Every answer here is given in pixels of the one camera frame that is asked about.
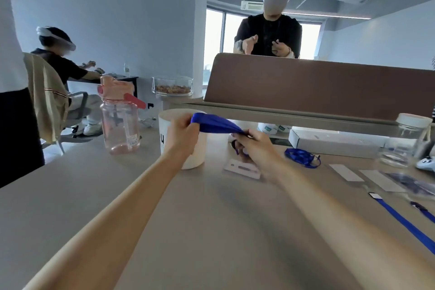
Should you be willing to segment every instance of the chair armrest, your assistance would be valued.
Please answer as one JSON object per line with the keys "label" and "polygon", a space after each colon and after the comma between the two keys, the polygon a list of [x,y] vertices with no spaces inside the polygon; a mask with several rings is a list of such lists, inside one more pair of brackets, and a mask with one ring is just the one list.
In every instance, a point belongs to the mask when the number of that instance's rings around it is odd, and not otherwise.
{"label": "chair armrest", "polygon": [[87,92],[75,92],[75,93],[68,94],[68,98],[72,98],[73,96],[77,96],[77,95],[83,95],[82,103],[78,109],[79,110],[78,119],[81,119],[81,118],[83,118],[84,107],[86,106],[88,93]]}

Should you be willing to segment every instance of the nuts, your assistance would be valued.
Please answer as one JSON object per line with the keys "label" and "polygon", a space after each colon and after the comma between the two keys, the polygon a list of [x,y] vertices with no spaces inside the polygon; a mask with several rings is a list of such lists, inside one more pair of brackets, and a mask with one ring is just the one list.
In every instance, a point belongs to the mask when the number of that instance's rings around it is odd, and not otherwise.
{"label": "nuts", "polygon": [[192,91],[191,87],[179,86],[179,85],[157,85],[155,88],[156,92],[165,94],[188,94]]}

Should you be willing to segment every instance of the white box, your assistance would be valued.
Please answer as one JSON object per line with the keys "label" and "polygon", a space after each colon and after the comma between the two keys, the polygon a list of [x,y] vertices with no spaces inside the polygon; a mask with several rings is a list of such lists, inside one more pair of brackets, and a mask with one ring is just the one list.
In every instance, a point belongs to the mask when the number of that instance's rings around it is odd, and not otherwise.
{"label": "white box", "polygon": [[376,158],[379,146],[365,139],[343,133],[291,129],[288,140],[294,148],[313,154]]}
{"label": "white box", "polygon": [[373,144],[377,145],[378,147],[383,147],[385,145],[385,142],[389,138],[383,135],[361,134],[361,133],[352,133],[352,132],[343,132],[343,131],[330,131],[330,130],[321,130],[317,128],[308,128],[308,127],[293,126],[292,128],[297,131],[325,132],[325,133],[336,133],[336,134],[341,134],[346,136],[352,136],[357,139],[370,141]]}

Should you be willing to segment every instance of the ceiling light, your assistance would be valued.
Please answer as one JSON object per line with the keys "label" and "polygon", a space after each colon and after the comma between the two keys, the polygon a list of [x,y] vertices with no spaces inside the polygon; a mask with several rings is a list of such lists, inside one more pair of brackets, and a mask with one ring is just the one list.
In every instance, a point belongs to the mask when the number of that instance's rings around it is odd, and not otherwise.
{"label": "ceiling light", "polygon": [[371,20],[371,17],[359,15],[340,15],[338,13],[321,13],[321,12],[301,12],[301,11],[284,11],[284,14],[301,15],[301,16],[317,16],[322,18],[348,18],[352,20]]}

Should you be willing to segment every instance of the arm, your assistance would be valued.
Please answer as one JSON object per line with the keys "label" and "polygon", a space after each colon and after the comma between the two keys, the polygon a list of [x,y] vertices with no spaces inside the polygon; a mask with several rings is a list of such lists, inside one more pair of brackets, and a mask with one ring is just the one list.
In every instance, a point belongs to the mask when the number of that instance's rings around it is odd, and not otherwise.
{"label": "arm", "polygon": [[88,71],[82,78],[88,80],[100,79],[101,74],[96,71]]}
{"label": "arm", "polygon": [[435,270],[423,258],[321,191],[266,134],[249,134],[254,139],[235,135],[236,147],[245,146],[264,175],[278,182],[364,289],[433,289]]}
{"label": "arm", "polygon": [[193,152],[199,125],[173,122],[164,153],[60,249],[25,290],[111,290],[171,179]]}
{"label": "arm", "polygon": [[295,32],[295,43],[294,48],[292,48],[292,51],[295,55],[295,58],[299,58],[301,56],[301,44],[302,44],[302,25],[299,23],[297,24],[298,27]]}
{"label": "arm", "polygon": [[247,18],[244,18],[237,30],[237,35],[234,37],[233,53],[249,55],[257,41],[258,35],[251,35]]}

